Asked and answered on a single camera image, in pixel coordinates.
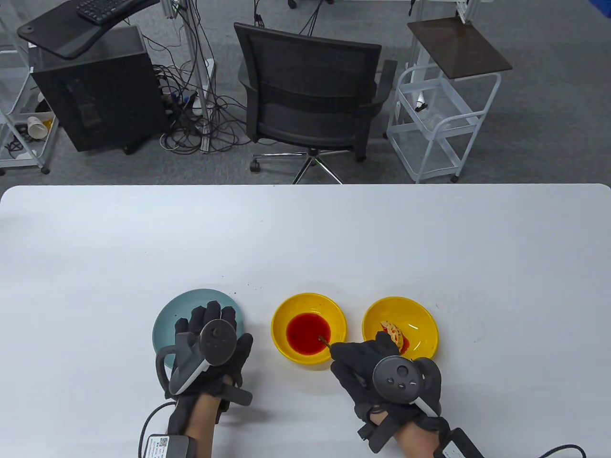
human hand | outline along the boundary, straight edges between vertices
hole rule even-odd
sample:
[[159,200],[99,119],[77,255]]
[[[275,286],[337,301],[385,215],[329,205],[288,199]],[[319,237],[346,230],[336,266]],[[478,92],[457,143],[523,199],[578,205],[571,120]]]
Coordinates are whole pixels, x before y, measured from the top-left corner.
[[[386,332],[378,332],[375,340],[363,343],[335,343],[331,346],[331,372],[354,401],[356,415],[363,421],[386,412],[397,424],[412,421],[422,411],[410,404],[394,404],[384,399],[373,386],[373,370],[388,356],[398,355],[399,349]],[[355,374],[361,376],[364,385]]]
[[[191,319],[181,318],[176,322],[175,332],[193,334],[193,338],[197,338],[210,321],[214,319],[223,319],[229,322],[233,328],[236,328],[235,310],[233,307],[225,307],[221,310],[218,302],[212,301],[207,307],[197,307],[191,312]],[[246,359],[251,353],[252,335],[245,333],[236,343],[235,351],[227,363],[220,366],[211,366],[207,371],[202,372],[193,381],[193,383],[178,396],[177,406],[174,413],[170,417],[168,432],[169,434],[184,434],[189,420],[193,415],[205,416],[204,410],[214,409],[216,422],[218,423],[219,416],[222,412],[226,412],[229,408],[229,402],[220,400],[219,402],[198,402],[203,396],[211,396],[218,398],[224,390],[224,386],[228,383],[242,386],[242,367],[246,363]],[[176,370],[176,359],[172,373]]]

teal plate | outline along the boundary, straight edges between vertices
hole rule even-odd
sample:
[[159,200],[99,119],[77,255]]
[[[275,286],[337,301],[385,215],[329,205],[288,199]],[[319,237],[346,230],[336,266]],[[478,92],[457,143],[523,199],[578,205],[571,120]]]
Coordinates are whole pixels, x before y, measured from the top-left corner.
[[[215,289],[192,289],[180,296],[174,297],[157,316],[153,326],[153,348],[155,353],[163,347],[174,345],[174,325],[180,318],[191,318],[191,310],[200,305],[206,307],[211,300],[216,300],[221,304],[221,308],[231,306],[235,309],[235,321],[238,325],[236,333],[240,337],[244,333],[244,316],[238,304],[225,293]],[[165,363],[166,367],[172,369],[174,355],[168,355]]]

sticker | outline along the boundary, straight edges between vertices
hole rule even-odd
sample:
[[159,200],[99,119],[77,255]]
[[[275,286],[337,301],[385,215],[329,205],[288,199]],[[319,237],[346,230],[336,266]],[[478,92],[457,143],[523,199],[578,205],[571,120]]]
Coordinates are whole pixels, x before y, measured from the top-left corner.
[[445,458],[464,458],[463,452],[460,451],[453,441],[450,441],[450,443],[445,446],[442,453]]
[[145,458],[166,458],[169,436],[151,436],[148,438]]

glove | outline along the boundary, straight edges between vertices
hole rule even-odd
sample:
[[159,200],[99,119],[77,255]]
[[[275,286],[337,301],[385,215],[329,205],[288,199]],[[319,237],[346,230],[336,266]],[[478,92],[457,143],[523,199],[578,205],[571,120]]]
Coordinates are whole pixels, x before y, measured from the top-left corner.
[[331,346],[331,372],[354,401],[357,416],[368,421],[369,413],[388,412],[400,426],[408,424],[422,411],[412,404],[393,404],[382,398],[373,386],[373,370],[387,356],[399,354],[399,348],[383,331],[375,340],[363,343],[334,343]]
[[[356,415],[365,422],[359,430],[374,453],[404,425],[415,422],[422,429],[439,431],[444,437],[449,431],[447,422],[428,418],[414,404],[395,404],[383,398],[373,386],[376,365],[388,356],[398,355],[399,350],[386,332],[378,332],[375,340],[363,343],[335,343],[331,345],[331,372],[354,401]],[[387,412],[388,417],[376,427],[369,419],[371,413]]]
[[[214,319],[223,319],[229,322],[233,328],[237,327],[235,321],[235,310],[233,307],[225,307],[221,311],[221,306],[217,301],[208,303],[207,308],[197,307],[191,312],[191,319],[181,318],[176,322],[175,333],[188,332],[193,334],[194,339],[199,336],[203,327]],[[193,408],[201,394],[210,394],[211,396],[220,397],[223,393],[225,382],[223,378],[229,376],[233,385],[238,388],[242,386],[242,367],[246,363],[246,359],[251,354],[252,335],[245,333],[237,343],[235,352],[230,360],[221,366],[211,366],[207,371],[202,372],[193,381],[193,383],[184,392],[177,396],[176,408],[170,416],[168,424],[168,434],[183,435],[191,418]],[[176,370],[176,359],[174,359],[174,367],[172,374]],[[219,410],[216,414],[216,422],[222,412],[229,409],[229,401],[221,399]]]

red sauce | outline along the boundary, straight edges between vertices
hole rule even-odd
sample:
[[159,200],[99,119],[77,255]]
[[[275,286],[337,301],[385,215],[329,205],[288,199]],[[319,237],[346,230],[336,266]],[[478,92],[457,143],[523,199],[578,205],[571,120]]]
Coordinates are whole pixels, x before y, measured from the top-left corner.
[[293,318],[287,326],[288,344],[302,355],[315,355],[326,346],[318,336],[323,336],[327,342],[331,340],[329,323],[316,313],[302,313]]
[[407,337],[405,337],[405,334],[403,335],[403,348],[399,351],[399,354],[402,355],[406,352],[406,350],[409,348],[409,340]]

